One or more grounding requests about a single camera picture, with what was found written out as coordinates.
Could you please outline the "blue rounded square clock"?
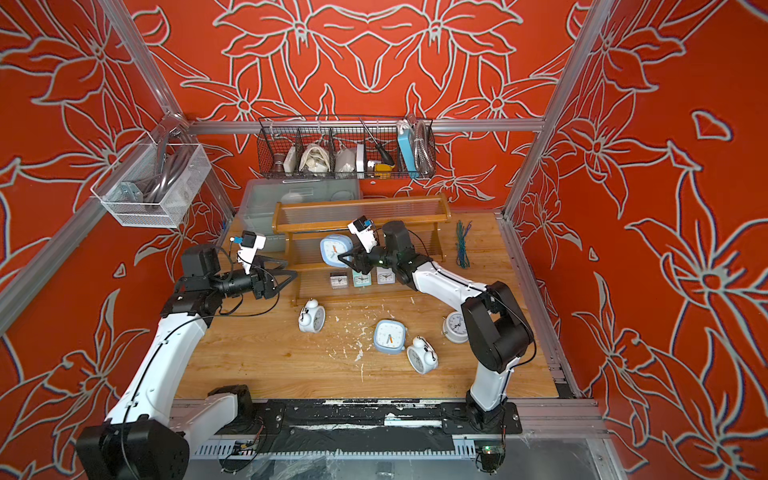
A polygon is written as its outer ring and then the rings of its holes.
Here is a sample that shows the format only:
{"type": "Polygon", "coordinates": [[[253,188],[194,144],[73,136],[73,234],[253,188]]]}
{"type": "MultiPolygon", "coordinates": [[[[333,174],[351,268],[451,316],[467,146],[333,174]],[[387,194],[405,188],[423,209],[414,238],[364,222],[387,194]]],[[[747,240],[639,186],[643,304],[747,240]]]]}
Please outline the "blue rounded square clock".
{"type": "Polygon", "coordinates": [[[347,265],[339,259],[354,248],[353,241],[346,235],[330,234],[320,241],[320,253],[323,262],[334,268],[346,268],[347,265]]]}

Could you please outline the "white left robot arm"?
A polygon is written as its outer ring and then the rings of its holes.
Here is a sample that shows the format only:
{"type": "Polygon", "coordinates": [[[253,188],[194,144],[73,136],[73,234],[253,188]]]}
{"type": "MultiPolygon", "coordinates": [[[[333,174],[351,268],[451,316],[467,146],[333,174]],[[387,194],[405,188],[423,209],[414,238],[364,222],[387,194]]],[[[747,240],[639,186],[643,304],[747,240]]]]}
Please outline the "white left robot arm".
{"type": "Polygon", "coordinates": [[[182,276],[161,312],[155,337],[125,393],[102,424],[87,427],[76,454],[90,479],[181,479],[192,453],[223,428],[262,430],[245,385],[225,386],[183,419],[171,410],[189,360],[227,298],[276,300],[298,276],[281,259],[241,247],[239,268],[221,271],[222,249],[197,245],[182,255],[182,276]]]}

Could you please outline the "clear small square clock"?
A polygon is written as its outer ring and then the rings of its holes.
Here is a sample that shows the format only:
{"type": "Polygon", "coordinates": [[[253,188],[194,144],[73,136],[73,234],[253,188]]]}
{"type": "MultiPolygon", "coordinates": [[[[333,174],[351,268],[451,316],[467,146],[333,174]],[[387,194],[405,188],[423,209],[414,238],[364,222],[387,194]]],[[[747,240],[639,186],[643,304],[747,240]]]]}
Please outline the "clear small square clock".
{"type": "Polygon", "coordinates": [[[346,289],[349,287],[349,277],[346,272],[331,272],[329,282],[332,289],[346,289]]]}

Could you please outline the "lilac square alarm clock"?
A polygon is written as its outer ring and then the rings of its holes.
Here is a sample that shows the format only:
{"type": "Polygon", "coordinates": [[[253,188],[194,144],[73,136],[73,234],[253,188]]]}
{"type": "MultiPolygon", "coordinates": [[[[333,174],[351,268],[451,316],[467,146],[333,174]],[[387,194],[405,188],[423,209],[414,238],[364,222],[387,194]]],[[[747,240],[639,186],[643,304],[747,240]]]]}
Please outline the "lilac square alarm clock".
{"type": "Polygon", "coordinates": [[[391,285],[396,283],[394,272],[389,268],[376,268],[376,280],[379,285],[391,285]]]}

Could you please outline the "mint green square clock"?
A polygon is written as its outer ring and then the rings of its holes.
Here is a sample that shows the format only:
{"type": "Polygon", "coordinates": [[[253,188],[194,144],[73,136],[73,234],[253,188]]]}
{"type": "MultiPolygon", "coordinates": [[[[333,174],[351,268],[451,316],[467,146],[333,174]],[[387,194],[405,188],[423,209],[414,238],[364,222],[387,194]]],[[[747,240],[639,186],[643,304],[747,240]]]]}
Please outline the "mint green square clock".
{"type": "Polygon", "coordinates": [[[365,288],[372,285],[372,276],[370,273],[352,272],[352,281],[355,288],[365,288]]]}

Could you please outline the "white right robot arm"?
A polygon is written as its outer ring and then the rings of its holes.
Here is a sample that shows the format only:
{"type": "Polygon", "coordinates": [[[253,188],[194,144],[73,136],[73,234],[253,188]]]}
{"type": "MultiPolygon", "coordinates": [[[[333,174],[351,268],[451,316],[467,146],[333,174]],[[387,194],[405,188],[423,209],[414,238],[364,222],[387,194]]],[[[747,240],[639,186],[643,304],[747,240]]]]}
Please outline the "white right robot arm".
{"type": "Polygon", "coordinates": [[[533,330],[511,289],[500,281],[473,282],[438,266],[430,256],[416,250],[411,231],[400,220],[383,225],[383,242],[365,216],[353,220],[347,228],[360,244],[340,254],[341,263],[363,274],[375,267],[390,269],[401,284],[461,314],[478,361],[466,396],[467,414],[478,430],[502,423],[513,370],[535,344],[533,330]]]}

